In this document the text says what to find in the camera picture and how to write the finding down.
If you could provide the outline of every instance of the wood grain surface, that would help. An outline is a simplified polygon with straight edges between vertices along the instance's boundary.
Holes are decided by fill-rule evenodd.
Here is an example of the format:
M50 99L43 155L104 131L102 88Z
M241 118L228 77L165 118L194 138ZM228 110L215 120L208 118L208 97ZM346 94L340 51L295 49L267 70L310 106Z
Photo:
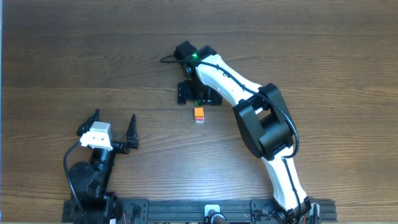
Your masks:
M3 14L3 221L60 221L62 159L95 108L118 140L137 115L139 149L118 155L109 183L119 196L272 197L227 102L204 124L177 104L182 71L158 59L184 40L280 88L309 196L336 200L340 221L396 220L397 1L5 0Z

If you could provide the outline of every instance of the black object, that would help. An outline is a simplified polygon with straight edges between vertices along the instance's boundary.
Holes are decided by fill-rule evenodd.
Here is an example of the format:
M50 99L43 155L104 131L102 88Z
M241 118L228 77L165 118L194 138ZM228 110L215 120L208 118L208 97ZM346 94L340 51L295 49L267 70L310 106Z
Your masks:
M282 94L274 84L260 87L259 93L278 105L292 120ZM261 121L255 112L259 108L264 111L271 109L271 113ZM233 111L245 145L257 158L265 157L272 161L283 148L293 145L293 134L286 118L258 96L241 100L233 107Z
M176 46L174 57L178 60L201 60L209 55L216 55L217 52L209 46L205 46L200 50L191 45L189 41ZM205 104L221 105L223 98L214 89L204 85L196 72L196 68L192 64L181 63L183 74L188 80L178 83L178 103L184 105L187 100L198 100L201 106Z
M337 222L336 206L332 200L311 199L320 205L320 216L325 222ZM283 213L279 212L273 200L184 200L148 201L146 199L121 199L127 223L203 223L205 205L220 205L222 214L229 223L286 224ZM62 222L70 222L70 202L64 204Z
M77 135L89 131L94 121L99 119L99 110L85 121ZM133 115L126 133L127 143L111 141L113 150L94 148L89 162L77 162L68 171L70 182L79 202L83 206L89 223L109 223L112 219L120 220L123 203L114 192L107 192L108 181L112 173L116 154L129 154L129 148L138 148L136 116ZM73 197L70 203L70 220L82 223L82 211Z

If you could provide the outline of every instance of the black and white robotic arm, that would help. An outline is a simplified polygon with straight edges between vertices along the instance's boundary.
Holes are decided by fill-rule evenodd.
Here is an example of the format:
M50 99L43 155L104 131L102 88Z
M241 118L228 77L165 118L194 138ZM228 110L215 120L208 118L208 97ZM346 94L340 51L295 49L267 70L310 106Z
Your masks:
M245 145L253 155L262 159L268 170L275 201L289 223L297 222L311 205L300 186L291 156L294 154L294 133L288 121L291 124L292 121L278 88L272 83L262 86L245 79L209 46L197 50L186 41L177 46L172 56L177 60L167 61L165 57L161 62L180 63L188 78L178 85L178 102L185 104L186 100L198 100L219 105L222 96L233 106ZM264 101L259 95L269 100ZM271 113L259 120L257 114L265 110L271 110Z

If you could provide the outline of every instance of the orange block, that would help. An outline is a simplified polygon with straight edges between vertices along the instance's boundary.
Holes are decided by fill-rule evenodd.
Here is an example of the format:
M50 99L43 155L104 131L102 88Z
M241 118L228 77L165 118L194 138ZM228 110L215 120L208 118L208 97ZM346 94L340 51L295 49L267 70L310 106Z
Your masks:
M195 119L204 118L205 110L203 108L195 108Z

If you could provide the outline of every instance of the wooden table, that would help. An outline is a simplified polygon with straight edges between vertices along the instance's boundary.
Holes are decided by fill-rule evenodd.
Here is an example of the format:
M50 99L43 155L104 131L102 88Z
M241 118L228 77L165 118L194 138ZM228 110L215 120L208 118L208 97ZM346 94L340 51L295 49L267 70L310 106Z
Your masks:
M226 101L204 124L177 104L182 71L158 60L184 40L281 89L309 196L336 200L340 221L396 220L397 1L5 0L3 30L3 221L60 221L62 159L95 108L118 140L137 115L139 149L109 183L119 196L272 197Z

